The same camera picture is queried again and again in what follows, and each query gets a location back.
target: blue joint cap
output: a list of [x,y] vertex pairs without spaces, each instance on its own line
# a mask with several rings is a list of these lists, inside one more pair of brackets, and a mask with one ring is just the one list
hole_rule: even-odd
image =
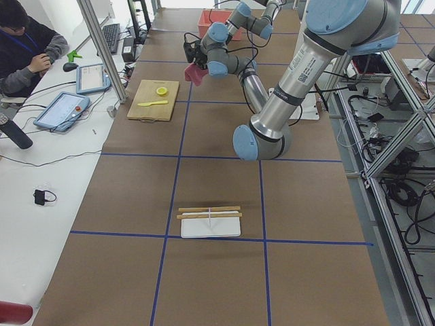
[[361,46],[356,46],[347,50],[350,56],[362,56],[365,54],[386,51],[394,48],[399,40],[399,33],[396,35],[386,37],[385,39],[380,39],[378,41],[363,44]]
[[228,29],[222,22],[214,22],[208,31],[208,34],[214,42],[223,43],[228,38]]
[[249,17],[251,15],[251,8],[249,8],[249,6],[244,2],[240,2],[237,5],[236,10],[244,17]]
[[272,35],[272,32],[273,32],[273,26],[269,24],[263,28],[263,30],[260,33],[260,37],[262,39],[269,39],[269,37]]
[[367,4],[368,0],[311,1],[307,6],[307,27],[319,35],[337,33],[352,24]]
[[258,144],[252,130],[245,124],[238,126],[232,136],[232,146],[240,159],[255,161],[258,158]]
[[214,78],[223,78],[228,76],[228,67],[219,61],[210,61],[207,63],[209,75]]

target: pink object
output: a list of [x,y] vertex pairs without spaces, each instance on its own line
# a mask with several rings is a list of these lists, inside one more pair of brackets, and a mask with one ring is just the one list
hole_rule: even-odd
[[33,315],[33,308],[26,304],[0,301],[0,324],[22,325]]
[[187,82],[193,82],[195,86],[200,86],[203,82],[203,77],[208,73],[208,69],[202,70],[196,64],[191,63],[186,69],[184,69],[184,79]]
[[[205,9],[201,13],[198,22],[199,37],[203,38],[212,22],[225,23],[228,17],[230,17],[232,11],[230,10],[215,10],[213,9],[210,14],[210,9]],[[239,29],[237,33],[232,37],[233,41],[240,41],[242,38],[242,31]]]

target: green object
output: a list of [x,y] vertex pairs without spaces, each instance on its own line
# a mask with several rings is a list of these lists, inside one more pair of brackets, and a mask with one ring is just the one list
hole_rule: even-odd
[[73,50],[67,54],[68,62],[74,62],[74,58],[83,58],[79,54],[77,54],[77,50]]

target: aluminum frame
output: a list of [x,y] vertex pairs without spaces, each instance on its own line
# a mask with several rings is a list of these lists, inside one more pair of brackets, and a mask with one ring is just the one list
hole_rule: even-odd
[[92,37],[95,47],[105,65],[105,69],[111,80],[112,86],[115,89],[116,95],[120,103],[125,103],[127,95],[124,86],[121,83],[118,70],[116,69],[115,62],[111,57],[109,47],[103,36],[100,25],[98,23],[97,15],[90,0],[77,0],[77,3],[82,11],[83,19],[88,27],[89,34]]

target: black cylinder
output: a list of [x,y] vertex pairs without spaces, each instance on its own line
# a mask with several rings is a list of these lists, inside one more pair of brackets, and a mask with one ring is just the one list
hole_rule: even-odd
[[2,113],[0,113],[0,130],[21,149],[26,149],[33,145],[29,136],[27,136],[15,122],[9,120],[9,118]]

